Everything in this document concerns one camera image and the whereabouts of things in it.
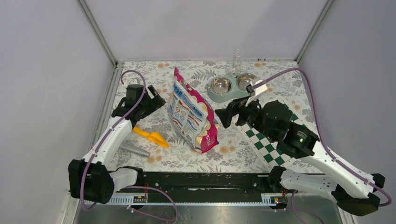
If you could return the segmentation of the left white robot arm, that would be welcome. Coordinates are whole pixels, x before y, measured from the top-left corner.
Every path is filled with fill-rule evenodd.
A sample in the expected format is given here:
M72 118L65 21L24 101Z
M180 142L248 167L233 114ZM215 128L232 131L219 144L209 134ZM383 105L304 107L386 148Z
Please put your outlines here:
M144 188L142 169L126 166L108 171L107 166L136 123L165 104L150 85L130 84L126 96L113 110L109 125L93 148L68 166L70 193L73 198L106 204L114 192L125 187L138 192Z

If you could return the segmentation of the orange plastic scoop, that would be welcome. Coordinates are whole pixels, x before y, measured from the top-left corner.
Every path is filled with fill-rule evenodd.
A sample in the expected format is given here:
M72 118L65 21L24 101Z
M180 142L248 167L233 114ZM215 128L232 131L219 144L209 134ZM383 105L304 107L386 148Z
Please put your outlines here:
M151 142L153 142L153 143L155 143L155 144L157 144L157 145L159 145L161 147L164 147L164 148L168 148L169 147L168 142L158 132L148 133L148 132L146 132L144 130L139 129L138 127L134 127L133 131L135 133L137 133L138 135L146 138L147 140L149 140L149 141L151 141Z

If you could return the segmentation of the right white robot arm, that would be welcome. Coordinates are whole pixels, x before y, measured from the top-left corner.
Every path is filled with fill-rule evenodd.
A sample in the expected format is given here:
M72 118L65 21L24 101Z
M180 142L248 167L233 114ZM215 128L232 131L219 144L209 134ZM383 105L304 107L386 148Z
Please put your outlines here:
M381 174L368 174L331 150L325 149L321 139L309 128L292 120L292 111L279 101L260 105L258 100L235 99L226 108L216 109L223 127L231 125L238 116L238 126L248 125L263 134L283 154L315 166L325 174L301 174L281 166L274 166L267 178L269 189L298 190L315 194L337 204L342 210L365 216L377 211L380 198L375 195L384 186Z

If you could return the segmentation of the pink pet food bag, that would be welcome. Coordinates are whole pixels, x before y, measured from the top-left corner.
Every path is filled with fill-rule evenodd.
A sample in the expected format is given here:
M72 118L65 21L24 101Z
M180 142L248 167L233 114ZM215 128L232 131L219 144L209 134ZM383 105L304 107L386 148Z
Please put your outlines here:
M199 153L218 145L219 123L214 110L198 91L191 87L174 69L173 92L169 98L168 114L176 131Z

